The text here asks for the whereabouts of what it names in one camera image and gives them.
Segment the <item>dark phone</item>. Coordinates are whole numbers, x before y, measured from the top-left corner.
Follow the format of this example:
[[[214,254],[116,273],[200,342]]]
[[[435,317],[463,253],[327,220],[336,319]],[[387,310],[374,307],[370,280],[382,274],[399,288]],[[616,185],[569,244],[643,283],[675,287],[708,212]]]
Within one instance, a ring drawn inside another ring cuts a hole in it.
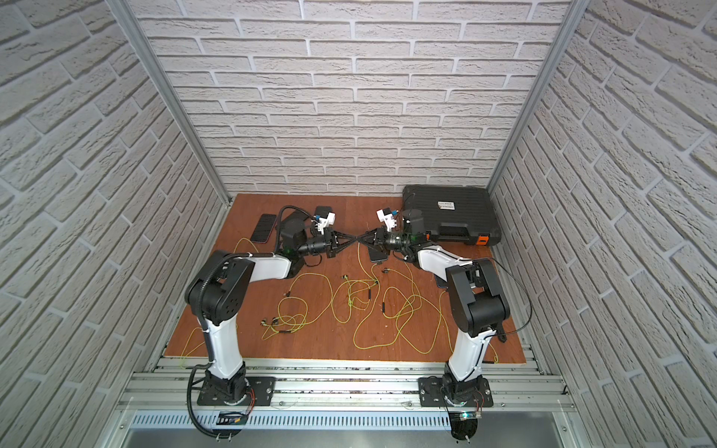
[[[375,264],[381,264],[387,261],[389,257],[388,253],[375,248],[368,248],[368,254],[371,263]]]

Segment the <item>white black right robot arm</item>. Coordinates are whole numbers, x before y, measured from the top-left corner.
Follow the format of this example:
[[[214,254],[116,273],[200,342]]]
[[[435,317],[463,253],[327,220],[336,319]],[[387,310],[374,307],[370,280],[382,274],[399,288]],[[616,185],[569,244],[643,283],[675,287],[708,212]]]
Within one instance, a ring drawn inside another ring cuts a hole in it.
[[[444,371],[444,402],[462,406],[474,401],[478,407],[489,407],[492,398],[483,377],[483,361],[491,339],[511,315],[492,259],[463,258],[424,235],[384,227],[360,235],[358,241],[384,258],[401,254],[405,261],[446,283],[457,341]]]

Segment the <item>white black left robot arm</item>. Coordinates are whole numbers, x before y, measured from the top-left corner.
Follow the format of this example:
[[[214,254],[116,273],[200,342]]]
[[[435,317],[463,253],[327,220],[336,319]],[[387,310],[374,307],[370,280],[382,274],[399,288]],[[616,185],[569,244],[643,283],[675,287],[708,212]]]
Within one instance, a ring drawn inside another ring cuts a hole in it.
[[[190,283],[185,300],[202,329],[208,362],[199,365],[202,382],[190,380],[189,390],[201,386],[198,404],[251,403],[252,388],[240,354],[236,319],[249,285],[293,278],[306,266],[307,256],[333,258],[356,242],[353,235],[334,231],[334,213],[313,216],[308,230],[302,218],[280,222],[271,253],[231,253],[217,250]]]

